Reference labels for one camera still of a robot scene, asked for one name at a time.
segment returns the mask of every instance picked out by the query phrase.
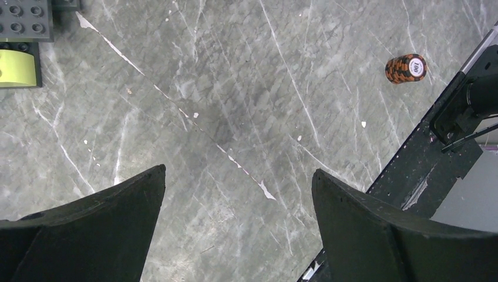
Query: lego brick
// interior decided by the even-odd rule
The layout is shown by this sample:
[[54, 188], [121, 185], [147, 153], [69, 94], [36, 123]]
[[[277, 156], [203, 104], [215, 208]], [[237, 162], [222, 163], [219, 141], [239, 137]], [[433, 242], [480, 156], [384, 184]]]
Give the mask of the lego brick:
[[0, 50], [0, 88], [36, 86], [35, 57], [14, 50]]
[[75, 12], [81, 10], [80, 0], [52, 0], [53, 11]]
[[0, 42], [53, 42], [51, 0], [3, 0], [2, 4]]
[[35, 57], [35, 76], [36, 86], [31, 87], [2, 87], [0, 89], [19, 89], [19, 88], [40, 88], [42, 87], [42, 68], [40, 63], [40, 52], [37, 42], [0, 42], [0, 50], [21, 51]]

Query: lego stud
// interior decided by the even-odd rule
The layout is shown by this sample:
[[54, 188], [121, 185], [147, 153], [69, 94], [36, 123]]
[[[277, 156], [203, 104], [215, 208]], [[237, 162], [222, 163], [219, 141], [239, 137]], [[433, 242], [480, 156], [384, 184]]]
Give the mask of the lego stud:
[[43, 10], [42, 8], [38, 7], [38, 6], [33, 6], [31, 7], [31, 14], [37, 18], [43, 16]]
[[45, 32], [45, 28], [43, 28], [43, 25], [41, 23], [33, 23], [31, 29], [33, 29], [33, 31], [37, 34], [42, 34]]
[[22, 9], [21, 7], [17, 6], [17, 5], [12, 5], [9, 7], [9, 12], [13, 15], [13, 16], [22, 16]]
[[17, 34], [21, 34], [22, 32], [24, 32], [24, 28], [18, 22], [14, 22], [13, 24], [11, 24], [11, 30]]
[[29, 46], [28, 46], [28, 44], [26, 44], [26, 43], [19, 43], [19, 44], [17, 45], [17, 48], [18, 48], [18, 49], [19, 49], [19, 51], [21, 51], [21, 52], [27, 52], [27, 51], [29, 50]]

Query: gray marble countertop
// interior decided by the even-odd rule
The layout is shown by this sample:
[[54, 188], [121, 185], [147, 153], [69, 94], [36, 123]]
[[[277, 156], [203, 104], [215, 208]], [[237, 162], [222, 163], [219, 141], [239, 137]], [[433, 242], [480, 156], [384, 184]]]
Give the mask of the gray marble countertop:
[[[83, 1], [0, 92], [0, 218], [160, 163], [143, 281], [295, 281], [321, 248], [311, 176], [365, 191], [496, 22], [498, 1]], [[419, 53], [421, 82], [384, 66]]]

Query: poker chip stack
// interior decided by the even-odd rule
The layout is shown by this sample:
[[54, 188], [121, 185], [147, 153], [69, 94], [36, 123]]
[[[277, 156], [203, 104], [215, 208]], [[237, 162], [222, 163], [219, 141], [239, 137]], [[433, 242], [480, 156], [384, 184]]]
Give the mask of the poker chip stack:
[[394, 84], [420, 81], [427, 73], [427, 64], [422, 56], [408, 54], [389, 60], [386, 64], [386, 77]]

